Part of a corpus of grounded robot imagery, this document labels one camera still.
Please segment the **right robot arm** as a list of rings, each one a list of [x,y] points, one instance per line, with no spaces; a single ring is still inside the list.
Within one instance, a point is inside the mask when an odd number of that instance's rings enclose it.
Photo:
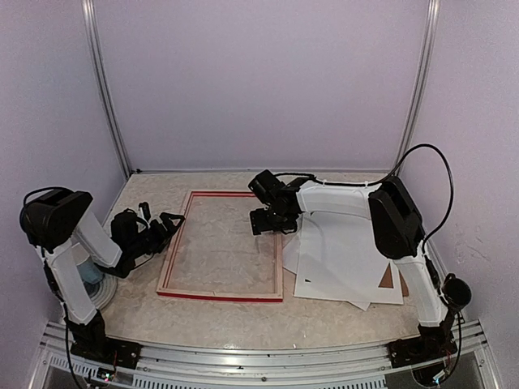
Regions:
[[[250,213],[255,235],[292,233],[303,213],[367,218],[375,248],[397,265],[409,291],[418,297],[419,334],[388,344],[392,363],[418,363],[457,352],[452,333],[455,313],[448,305],[447,289],[427,256],[422,216],[400,178],[353,184],[320,181],[303,173],[285,183],[264,170],[247,187],[263,205]]]

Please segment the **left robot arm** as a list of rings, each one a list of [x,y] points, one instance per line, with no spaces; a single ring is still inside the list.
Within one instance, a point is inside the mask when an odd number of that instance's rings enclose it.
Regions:
[[[48,186],[24,196],[19,224],[43,263],[45,277],[62,304],[71,353],[104,363],[137,362],[140,344],[110,338],[105,320],[86,289],[83,273],[94,284],[106,275],[124,279],[166,248],[185,221],[183,215],[162,212],[156,219],[146,202],[137,211],[126,209],[106,232],[92,212],[87,191]]]

